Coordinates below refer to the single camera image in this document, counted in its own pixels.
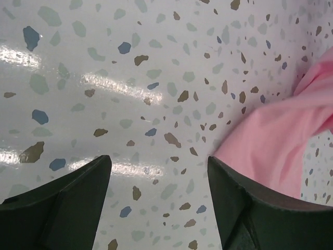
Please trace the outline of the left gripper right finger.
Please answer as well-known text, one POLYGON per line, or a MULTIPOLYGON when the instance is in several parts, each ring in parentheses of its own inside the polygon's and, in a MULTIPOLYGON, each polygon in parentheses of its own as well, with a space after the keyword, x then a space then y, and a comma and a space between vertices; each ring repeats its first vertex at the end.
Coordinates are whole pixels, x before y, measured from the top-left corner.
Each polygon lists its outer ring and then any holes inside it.
POLYGON ((208 158, 222 249, 332 249, 332 207, 278 193, 208 158))

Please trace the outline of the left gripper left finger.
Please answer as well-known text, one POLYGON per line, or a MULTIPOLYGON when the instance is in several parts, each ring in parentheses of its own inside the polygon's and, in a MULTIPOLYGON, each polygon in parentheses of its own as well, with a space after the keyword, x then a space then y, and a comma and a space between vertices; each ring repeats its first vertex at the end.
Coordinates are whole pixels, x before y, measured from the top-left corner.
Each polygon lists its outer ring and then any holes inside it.
POLYGON ((112 162, 81 168, 1 204, 1 249, 92 249, 112 162))

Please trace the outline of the pink t shirt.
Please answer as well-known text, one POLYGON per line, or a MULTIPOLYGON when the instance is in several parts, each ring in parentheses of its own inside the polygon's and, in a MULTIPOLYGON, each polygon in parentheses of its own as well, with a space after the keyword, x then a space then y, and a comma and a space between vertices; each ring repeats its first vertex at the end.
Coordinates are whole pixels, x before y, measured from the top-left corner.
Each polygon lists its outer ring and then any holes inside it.
POLYGON ((332 49, 310 67, 291 97, 252 111, 214 156, 240 174, 300 198, 308 140, 332 130, 332 49))

